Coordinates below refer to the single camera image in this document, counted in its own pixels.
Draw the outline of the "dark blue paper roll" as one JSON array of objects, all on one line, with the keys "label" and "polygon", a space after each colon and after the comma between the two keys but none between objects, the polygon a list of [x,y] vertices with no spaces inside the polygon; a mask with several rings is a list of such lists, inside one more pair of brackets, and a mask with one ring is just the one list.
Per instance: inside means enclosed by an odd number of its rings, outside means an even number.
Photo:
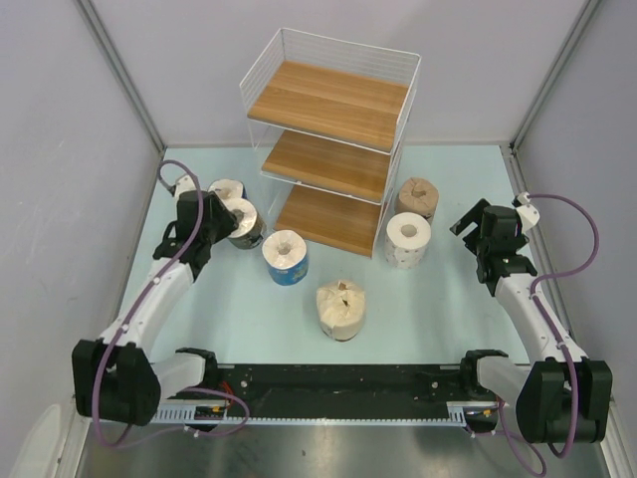
[{"label": "dark blue paper roll", "polygon": [[210,184],[208,191],[214,192],[222,201],[236,198],[247,198],[247,190],[244,183],[235,179],[217,179]]}]

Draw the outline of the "black paper roll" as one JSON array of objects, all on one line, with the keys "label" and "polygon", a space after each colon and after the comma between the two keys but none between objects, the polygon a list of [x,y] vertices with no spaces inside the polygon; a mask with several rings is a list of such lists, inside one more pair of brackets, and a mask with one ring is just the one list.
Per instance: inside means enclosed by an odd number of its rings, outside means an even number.
[{"label": "black paper roll", "polygon": [[259,246],[264,240],[266,224],[253,203],[231,198],[225,201],[225,206],[238,221],[237,229],[228,236],[230,242],[241,250]]}]

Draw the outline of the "light blue paper roll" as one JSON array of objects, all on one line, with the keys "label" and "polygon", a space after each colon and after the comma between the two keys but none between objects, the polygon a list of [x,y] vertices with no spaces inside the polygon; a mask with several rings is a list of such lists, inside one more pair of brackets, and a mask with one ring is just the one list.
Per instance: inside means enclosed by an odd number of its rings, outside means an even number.
[{"label": "light blue paper roll", "polygon": [[308,245],[293,230],[280,230],[271,234],[263,242],[262,254],[271,278],[278,285],[292,286],[308,273]]}]

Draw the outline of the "beige paper roll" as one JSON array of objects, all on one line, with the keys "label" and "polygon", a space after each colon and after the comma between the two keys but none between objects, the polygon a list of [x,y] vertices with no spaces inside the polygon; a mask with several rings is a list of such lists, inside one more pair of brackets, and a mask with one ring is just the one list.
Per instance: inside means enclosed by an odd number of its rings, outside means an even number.
[{"label": "beige paper roll", "polygon": [[349,280],[320,286],[316,293],[321,330],[332,340],[347,342],[363,328],[366,313],[365,291]]}]

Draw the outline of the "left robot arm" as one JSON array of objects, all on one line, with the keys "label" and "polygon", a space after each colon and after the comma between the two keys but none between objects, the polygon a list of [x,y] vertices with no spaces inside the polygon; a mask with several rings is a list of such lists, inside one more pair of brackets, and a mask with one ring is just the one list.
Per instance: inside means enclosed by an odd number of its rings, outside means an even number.
[{"label": "left robot arm", "polygon": [[81,340],[72,352],[76,408],[80,415],[143,426],[161,401],[189,389],[213,395],[220,385],[214,353],[181,348],[164,360],[149,354],[172,310],[194,285],[214,244],[238,227],[236,217],[213,192],[183,192],[176,218],[155,248],[139,296],[94,341]]}]

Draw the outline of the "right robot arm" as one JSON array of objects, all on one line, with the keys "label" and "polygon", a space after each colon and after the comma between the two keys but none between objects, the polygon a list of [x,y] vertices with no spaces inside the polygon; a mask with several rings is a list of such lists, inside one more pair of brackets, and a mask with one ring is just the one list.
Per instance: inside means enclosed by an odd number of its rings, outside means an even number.
[{"label": "right robot arm", "polygon": [[477,261],[477,278],[512,321],[531,368],[522,370],[501,351],[469,351],[459,386],[471,399],[489,392],[511,405],[529,443],[595,443],[603,440],[613,375],[603,360],[588,357],[550,307],[531,260],[521,254],[539,212],[524,192],[512,206],[479,200],[452,227]]}]

